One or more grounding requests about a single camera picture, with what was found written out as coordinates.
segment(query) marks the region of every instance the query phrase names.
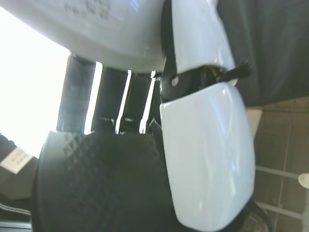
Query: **paper tag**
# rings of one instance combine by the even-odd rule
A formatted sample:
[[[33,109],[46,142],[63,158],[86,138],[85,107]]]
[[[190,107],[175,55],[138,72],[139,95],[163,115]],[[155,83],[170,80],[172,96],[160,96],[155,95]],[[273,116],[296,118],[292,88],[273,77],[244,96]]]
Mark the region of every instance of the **paper tag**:
[[[32,157],[17,147],[0,162],[0,167],[17,174]]]

